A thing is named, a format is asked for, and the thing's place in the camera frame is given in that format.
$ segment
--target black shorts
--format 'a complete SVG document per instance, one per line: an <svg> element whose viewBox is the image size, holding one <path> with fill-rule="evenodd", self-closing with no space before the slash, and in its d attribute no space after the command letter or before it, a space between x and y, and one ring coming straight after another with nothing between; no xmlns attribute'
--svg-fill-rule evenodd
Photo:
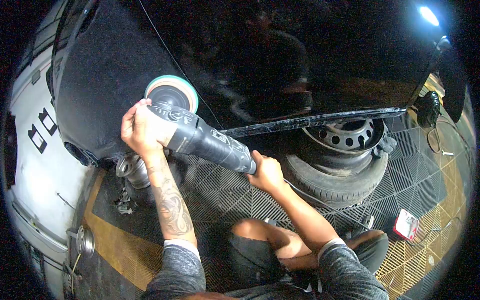
<svg viewBox="0 0 480 300"><path fill-rule="evenodd" d="M286 273L267 241L252 240L233 233L228 241L230 266L237 284L236 289L275 283ZM384 233L361 243L353 251L360 263L375 273L385 259L387 249L388 237Z"/></svg>

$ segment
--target hand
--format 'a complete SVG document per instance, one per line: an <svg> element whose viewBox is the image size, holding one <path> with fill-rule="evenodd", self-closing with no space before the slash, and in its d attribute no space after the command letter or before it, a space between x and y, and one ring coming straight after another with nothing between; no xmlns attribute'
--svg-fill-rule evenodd
<svg viewBox="0 0 480 300"><path fill-rule="evenodd" d="M287 184L283 181L280 163L271 157L252 151L252 158L257 164L255 175L247 174L248 181L260 190L273 194L283 189Z"/></svg>
<svg viewBox="0 0 480 300"><path fill-rule="evenodd" d="M163 155L177 125L157 117L147 105L151 99L138 101L123 116L121 139L147 163Z"/></svg>

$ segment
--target power cord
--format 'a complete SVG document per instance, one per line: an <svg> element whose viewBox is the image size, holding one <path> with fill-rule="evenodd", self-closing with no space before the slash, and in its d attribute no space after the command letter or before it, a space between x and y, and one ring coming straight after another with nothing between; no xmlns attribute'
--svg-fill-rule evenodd
<svg viewBox="0 0 480 300"><path fill-rule="evenodd" d="M361 225L361 226L362 226L363 228L365 228L366 230L370 230L370 228L366 227L363 223L359 222L358 220L355 220L354 218L350 217L349 215L345 214L344 212L342 212L342 211L340 211L340 210L338 210L338 209L336 209L336 208L331 207L330 205L326 204L325 202L321 201L320 199L317 199L317 198L315 198L315 197L313 197L313 196L308 195L307 193L305 193L304 191L300 190L300 189L297 188L295 185L293 185L293 183L291 183L290 181L288 181L288 180L286 180L286 179L283 179L283 180L284 180L286 183L288 183L294 190L296 190L297 192L301 193L302 195L307 196L307 197L309 197L310 199L312 199L312 200L314 200L315 202L317 202L318 204L320 204L320 205L322 205L322 206L325 206L325 207L328 207L328 208L332 209L333 211L335 211L335 212L343 215L343 216L346 217L347 219L349 219L349 220L351 220L351 221L353 221L353 222ZM414 244L414 243L412 243L412 242L410 242L410 241L408 241L408 240L407 240L406 242L407 242L407 244L410 245L410 246L418 246L418 245L420 245L421 243L423 243L423 242L427 239L427 237L428 237L432 232L434 232L434 231L442 232L445 228L447 228L450 224L452 224L452 221L455 220L455 219L457 219L460 223L462 222L462 220L461 220L459 217L457 217L457 216L456 216L456 217L453 217L453 218L450 219L450 221L449 221L443 228L434 228L434 229L431 229L430 232L427 233L427 235L425 235L425 237L424 237L419 243Z"/></svg>
<svg viewBox="0 0 480 300"><path fill-rule="evenodd" d="M463 143L464 143L464 147L465 147L465 153L467 155L467 160L468 160L468 168L471 169L471 155L470 155L470 149L469 149L469 145L467 143L467 140L465 139L465 137L463 137L463 135L460 133L460 131L458 130L458 127L454 124L452 124L450 122L450 120L443 116L443 115L440 115L438 117L442 117L444 118L444 120L441 120L441 119L437 119L437 122L435 124L435 127L433 127L427 134L427 143L428 143L428 146L430 147L430 149L434 152L434 153L440 153L442 151L442 144L440 143L440 136L438 135L438 129L437 129L437 124L438 123L446 123L450 126L452 126L452 128L456 131L456 133L458 134L458 136L462 139ZM438 143L438 150L435 150L432 145L430 144L430 134L435 131L435 135L436 135L436 138L437 138L437 143Z"/></svg>
<svg viewBox="0 0 480 300"><path fill-rule="evenodd" d="M78 260L80 259L80 255L82 253L79 253L77 256L77 260L75 261L75 264L73 265L72 273L70 274L70 281L72 283L72 295L75 295L75 292L73 291L73 273L75 272L75 268L77 267Z"/></svg>
<svg viewBox="0 0 480 300"><path fill-rule="evenodd" d="M307 196L309 197L310 199L314 200L315 202L317 202L318 204L320 204L321 206L325 206L327 208L330 208L331 210L343 215L344 217L346 217L347 219L349 219L350 221L353 221L359 225L361 225L363 228L367 229L367 230L370 230L370 228L366 227L363 223L359 222L358 220L355 220L354 218L350 217L349 215L347 215L346 213L342 212L341 210L338 210L337 208L333 208L331 207L330 205L326 204L325 202L321 201L320 199L317 199L313 196L310 196L308 195L307 193L305 193L304 191L300 190L299 188L297 188L296 186L293 185L293 183L291 183L290 181L286 180L286 179L283 179L286 183L288 183L294 190L296 190L297 192L301 193L302 195L304 196Z"/></svg>
<svg viewBox="0 0 480 300"><path fill-rule="evenodd" d="M406 242L407 242L407 244L410 245L410 246L414 246L414 247L415 247L415 246L418 246L418 245L422 244L432 232L435 232L435 231L442 232L445 228L447 228L448 226L450 226L450 224L452 224L452 221L455 220L455 219L458 220L460 223L462 223L462 220L461 220L459 217L457 217L457 216L456 216L456 217L453 217L453 218L450 219L450 221L448 221L447 225L445 225L444 227L431 229L431 230L425 235L425 237L424 237L420 242L418 242L418 243L416 243L416 244L412 243L412 242L409 241L409 240L407 240Z"/></svg>

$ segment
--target polisher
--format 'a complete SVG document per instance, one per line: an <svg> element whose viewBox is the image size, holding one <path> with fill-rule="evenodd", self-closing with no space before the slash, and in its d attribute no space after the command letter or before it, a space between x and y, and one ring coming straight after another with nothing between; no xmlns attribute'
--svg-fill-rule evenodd
<svg viewBox="0 0 480 300"><path fill-rule="evenodd" d="M186 80L172 75L157 77L145 89L144 97L152 99L150 111L176 124L175 132L166 137L169 142L164 147L199 156L229 170L255 174L256 164L248 147L195 114L198 95Z"/></svg>

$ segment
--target polishing pad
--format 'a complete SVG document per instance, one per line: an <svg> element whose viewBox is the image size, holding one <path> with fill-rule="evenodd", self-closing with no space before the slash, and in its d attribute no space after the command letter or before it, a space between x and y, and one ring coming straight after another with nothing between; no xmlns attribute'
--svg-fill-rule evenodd
<svg viewBox="0 0 480 300"><path fill-rule="evenodd" d="M145 98L152 99L152 104L166 102L192 113L196 113L198 108L198 95L195 89L186 80L172 75L152 80L145 89Z"/></svg>

